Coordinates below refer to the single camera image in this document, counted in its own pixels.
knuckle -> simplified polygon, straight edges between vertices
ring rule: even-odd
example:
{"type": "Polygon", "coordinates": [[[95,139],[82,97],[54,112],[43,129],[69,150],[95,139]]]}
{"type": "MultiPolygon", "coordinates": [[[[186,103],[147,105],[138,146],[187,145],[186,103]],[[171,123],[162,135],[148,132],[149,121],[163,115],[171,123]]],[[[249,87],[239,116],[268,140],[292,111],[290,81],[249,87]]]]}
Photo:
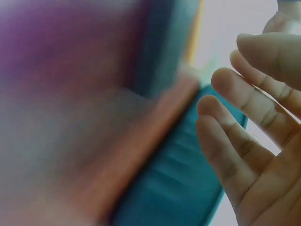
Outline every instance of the knuckle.
{"type": "Polygon", "coordinates": [[[260,122],[260,126],[263,129],[267,129],[268,127],[270,127],[273,124],[273,122],[277,118],[278,114],[279,114],[279,111],[276,109],[275,104],[274,104],[273,107],[264,114],[262,121],[260,122]]]}

skin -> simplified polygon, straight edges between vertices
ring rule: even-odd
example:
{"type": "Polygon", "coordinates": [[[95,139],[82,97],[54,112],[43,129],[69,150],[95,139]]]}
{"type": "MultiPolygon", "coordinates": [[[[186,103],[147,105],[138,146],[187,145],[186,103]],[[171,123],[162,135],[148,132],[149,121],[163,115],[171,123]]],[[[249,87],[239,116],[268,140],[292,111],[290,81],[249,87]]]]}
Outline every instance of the skin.
{"type": "Polygon", "coordinates": [[[301,1],[278,1],[278,11],[266,23],[263,33],[290,33],[299,22],[301,22],[301,1]]]}
{"type": "Polygon", "coordinates": [[[63,185],[133,115],[147,2],[0,1],[0,225],[94,225],[63,185]]]}
{"type": "Polygon", "coordinates": [[[301,38],[285,33],[239,35],[212,86],[279,147],[257,143],[213,96],[197,106],[204,155],[230,199],[240,226],[297,226],[301,221],[301,38]],[[274,99],[263,94],[268,93],[274,99]]]}

